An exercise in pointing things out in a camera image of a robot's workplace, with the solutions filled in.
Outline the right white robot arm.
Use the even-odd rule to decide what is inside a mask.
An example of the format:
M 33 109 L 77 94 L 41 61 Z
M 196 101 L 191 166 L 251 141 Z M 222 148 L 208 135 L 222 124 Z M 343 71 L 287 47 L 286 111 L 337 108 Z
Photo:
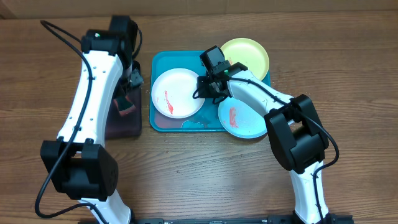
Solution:
M 299 223 L 325 223 L 322 169 L 329 136 L 309 97 L 283 94 L 257 79 L 245 65 L 230 64 L 214 46 L 200 55 L 206 75 L 194 98 L 242 101 L 265 120 L 274 157 L 292 178 Z

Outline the light blue plate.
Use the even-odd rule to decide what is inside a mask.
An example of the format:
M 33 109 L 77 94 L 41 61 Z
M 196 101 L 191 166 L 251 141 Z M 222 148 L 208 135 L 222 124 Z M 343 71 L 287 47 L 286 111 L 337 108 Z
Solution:
M 219 104 L 218 117 L 225 130 L 238 138 L 254 139 L 267 134 L 264 118 L 235 98 Z

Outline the teal serving tray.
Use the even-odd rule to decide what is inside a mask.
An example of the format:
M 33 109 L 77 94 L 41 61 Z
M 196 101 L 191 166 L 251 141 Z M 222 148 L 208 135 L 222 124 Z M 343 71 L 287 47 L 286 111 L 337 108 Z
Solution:
M 155 55 L 152 60 L 150 84 L 167 70 L 173 68 L 186 68 L 198 75 L 204 75 L 206 70 L 201 64 L 201 50 L 163 51 Z M 176 119 L 169 118 L 160 113 L 150 104 L 149 121 L 151 126 L 159 132 L 224 132 L 218 118 L 218 106 L 206 99 L 203 106 L 194 115 Z

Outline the white plate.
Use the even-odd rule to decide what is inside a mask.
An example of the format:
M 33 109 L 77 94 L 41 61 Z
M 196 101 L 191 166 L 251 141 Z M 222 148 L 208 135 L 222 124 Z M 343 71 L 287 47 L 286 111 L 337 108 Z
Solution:
M 203 106 L 203 98 L 193 98 L 198 75 L 186 68 L 173 68 L 156 78 L 151 100 L 162 115 L 182 119 L 194 115 Z

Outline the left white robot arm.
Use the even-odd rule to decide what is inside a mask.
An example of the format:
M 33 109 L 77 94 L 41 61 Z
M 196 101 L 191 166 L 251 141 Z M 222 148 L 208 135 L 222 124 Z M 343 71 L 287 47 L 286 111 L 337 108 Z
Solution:
M 44 186 L 53 184 L 88 208 L 97 223 L 135 221 L 117 191 L 118 163 L 105 140 L 141 133 L 141 45 L 142 32 L 129 16 L 113 16 L 108 29 L 90 29 L 79 39 L 81 74 L 72 107 L 56 140 L 40 148 Z

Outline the yellow plate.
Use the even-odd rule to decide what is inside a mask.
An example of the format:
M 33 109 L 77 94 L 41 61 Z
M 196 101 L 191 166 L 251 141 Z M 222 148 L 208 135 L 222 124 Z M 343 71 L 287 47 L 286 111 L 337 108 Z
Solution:
M 221 50 L 231 65 L 239 62 L 247 66 L 253 75 L 261 81 L 267 77 L 270 66 L 269 56 L 265 48 L 255 40 L 232 39 L 223 44 Z

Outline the green and pink sponge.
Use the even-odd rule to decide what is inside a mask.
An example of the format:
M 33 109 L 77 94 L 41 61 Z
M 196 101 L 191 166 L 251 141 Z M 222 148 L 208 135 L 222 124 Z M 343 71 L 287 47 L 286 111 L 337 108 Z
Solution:
M 118 113 L 120 116 L 125 116 L 136 109 L 134 103 L 132 103 L 127 96 L 119 96 L 113 100 Z

